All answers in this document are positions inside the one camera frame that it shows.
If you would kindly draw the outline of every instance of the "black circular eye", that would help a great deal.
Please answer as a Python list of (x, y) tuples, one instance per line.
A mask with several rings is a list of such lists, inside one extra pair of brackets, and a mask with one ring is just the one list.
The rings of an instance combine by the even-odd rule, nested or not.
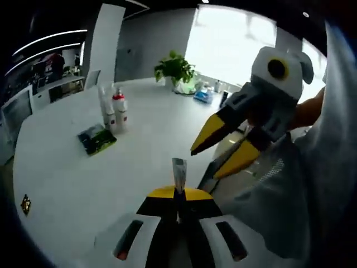
[(271, 60), (268, 63), (268, 72), (276, 79), (283, 79), (285, 76), (285, 66), (279, 60)]

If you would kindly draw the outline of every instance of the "ceiling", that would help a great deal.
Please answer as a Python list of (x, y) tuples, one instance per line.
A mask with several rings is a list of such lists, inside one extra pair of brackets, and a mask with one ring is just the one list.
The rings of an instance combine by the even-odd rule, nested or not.
[[(259, 13), (277, 21), (277, 26), (289, 31), (299, 38), (306, 38), (310, 43), (326, 54), (326, 34), (324, 20), (313, 10), (315, 9), (309, 0), (209, 0), (210, 4), (230, 6), (246, 9)], [(30, 46), (16, 57), (11, 55), (23, 45), (41, 37), (56, 34), (58, 32), (86, 29), (89, 20), (98, 14), (103, 1), (47, 1), (41, 4), (24, 1), (19, 5), (10, 7), (13, 13), (12, 21), (5, 28), (6, 44), (4, 58), (7, 60), (5, 69), (26, 58), (44, 50), (77, 42), (83, 42), (85, 33), (63, 35), (44, 40)], [(134, 0), (106, 0), (105, 3), (117, 4), (126, 8), (124, 18), (132, 19), (148, 12), (156, 12), (174, 8), (195, 8), (202, 4), (201, 0), (137, 0), (141, 4), (135, 4)], [(302, 12), (309, 13), (306, 18)]]

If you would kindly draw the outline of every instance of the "green leaves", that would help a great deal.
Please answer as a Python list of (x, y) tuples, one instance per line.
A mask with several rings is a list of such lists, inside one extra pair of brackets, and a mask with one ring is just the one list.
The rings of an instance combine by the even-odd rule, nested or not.
[(169, 53), (170, 58), (163, 58), (157, 66), (155, 66), (155, 79), (158, 82), (162, 77), (170, 76), (173, 84), (182, 80), (184, 83), (188, 83), (194, 76), (194, 70), (191, 65), (185, 60), (185, 58), (171, 50)]

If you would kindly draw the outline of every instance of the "white table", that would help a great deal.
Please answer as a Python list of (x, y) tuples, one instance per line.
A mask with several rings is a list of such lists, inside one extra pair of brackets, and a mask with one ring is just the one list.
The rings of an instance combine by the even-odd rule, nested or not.
[(43, 87), (38, 88), (37, 93), (35, 95), (33, 95), (34, 110), (35, 111), (41, 110), (51, 103), (50, 89), (60, 87), (62, 85), (76, 82), (78, 80), (83, 80), (83, 79), (85, 79), (84, 76), (72, 75), (72, 76), (67, 76), (60, 80), (54, 81), (52, 83), (48, 83), (48, 84), (44, 85)]
[[(156, 85), (126, 85), (129, 131), (94, 156), (77, 134), (101, 122), (98, 92), (59, 100), (26, 119), (14, 160), (18, 215), (32, 239), (56, 264), (88, 251), (98, 232), (122, 213), (136, 211), (154, 188), (172, 185), (172, 157), (187, 159), (187, 186), (196, 187), (214, 147), (190, 156), (212, 105)], [(26, 217), (20, 204), (32, 202)]]

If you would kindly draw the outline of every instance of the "robot ear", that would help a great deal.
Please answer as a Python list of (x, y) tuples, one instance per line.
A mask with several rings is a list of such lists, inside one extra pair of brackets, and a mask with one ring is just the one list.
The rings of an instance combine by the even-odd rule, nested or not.
[(311, 84), (313, 80), (313, 66), (310, 57), (307, 56), (304, 52), (299, 52), (299, 53), (293, 52), (293, 55), (297, 58), (297, 60), (301, 64), (302, 79), (307, 84)]

